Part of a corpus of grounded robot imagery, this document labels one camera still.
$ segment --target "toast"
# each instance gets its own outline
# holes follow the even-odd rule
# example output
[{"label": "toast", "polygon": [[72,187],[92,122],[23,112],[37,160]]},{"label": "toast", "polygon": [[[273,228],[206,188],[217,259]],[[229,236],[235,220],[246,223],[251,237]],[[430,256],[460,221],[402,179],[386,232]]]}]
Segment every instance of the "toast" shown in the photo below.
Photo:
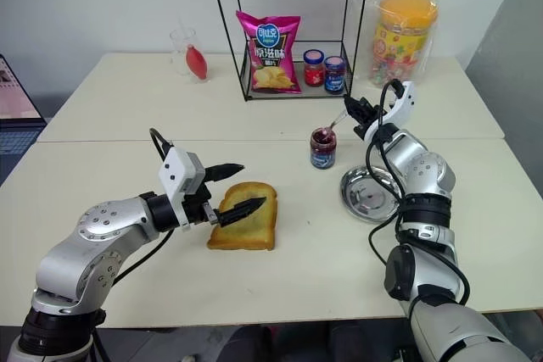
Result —
[{"label": "toast", "polygon": [[228,189],[219,210],[224,212],[234,204],[249,198],[266,197],[266,201],[247,218],[221,228],[215,226],[207,242],[209,249],[268,249],[275,247],[277,193],[263,182],[242,182]]}]

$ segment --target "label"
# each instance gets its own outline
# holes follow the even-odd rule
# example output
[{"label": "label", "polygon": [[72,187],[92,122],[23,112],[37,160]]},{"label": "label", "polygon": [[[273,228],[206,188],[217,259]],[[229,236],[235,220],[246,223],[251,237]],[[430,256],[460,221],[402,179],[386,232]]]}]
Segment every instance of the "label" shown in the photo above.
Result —
[{"label": "label", "polygon": [[323,83],[324,70],[305,69],[304,79],[309,86],[320,86]]},{"label": "label", "polygon": [[327,169],[332,167],[336,161],[336,152],[335,150],[330,153],[315,153],[311,152],[311,164],[313,164],[318,169]]},{"label": "label", "polygon": [[339,92],[343,89],[344,76],[327,74],[324,80],[324,88],[330,92]]},{"label": "label", "polygon": [[256,39],[264,47],[275,47],[279,43],[279,37],[279,29],[272,23],[256,27]]},{"label": "label", "polygon": [[420,58],[428,34],[404,36],[379,24],[373,38],[373,55],[389,64],[414,65]]}]

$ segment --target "chip bag logo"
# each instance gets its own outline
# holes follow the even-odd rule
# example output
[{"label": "chip bag logo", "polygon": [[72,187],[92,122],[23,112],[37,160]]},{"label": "chip bag logo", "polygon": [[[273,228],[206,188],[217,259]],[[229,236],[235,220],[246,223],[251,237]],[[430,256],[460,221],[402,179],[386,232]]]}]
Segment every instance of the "chip bag logo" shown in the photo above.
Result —
[{"label": "chip bag logo", "polygon": [[256,39],[264,47],[275,47],[279,43],[279,29],[276,25],[268,23],[256,28]]}]

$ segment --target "potato chip bag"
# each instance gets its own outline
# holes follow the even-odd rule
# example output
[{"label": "potato chip bag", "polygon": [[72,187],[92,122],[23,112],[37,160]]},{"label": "potato chip bag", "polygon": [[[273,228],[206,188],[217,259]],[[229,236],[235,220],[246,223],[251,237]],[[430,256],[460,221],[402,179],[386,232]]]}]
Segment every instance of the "potato chip bag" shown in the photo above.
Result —
[{"label": "potato chip bag", "polygon": [[301,93],[291,51],[300,17],[256,19],[239,10],[236,16],[249,38],[253,90]]}]

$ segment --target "orange lid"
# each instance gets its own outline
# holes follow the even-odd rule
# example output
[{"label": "orange lid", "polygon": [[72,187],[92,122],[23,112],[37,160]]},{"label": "orange lid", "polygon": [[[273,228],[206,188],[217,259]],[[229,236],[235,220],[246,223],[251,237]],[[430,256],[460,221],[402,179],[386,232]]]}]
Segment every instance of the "orange lid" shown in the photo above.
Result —
[{"label": "orange lid", "polygon": [[438,17],[431,0],[383,0],[379,8],[383,23],[401,28],[427,29]]}]

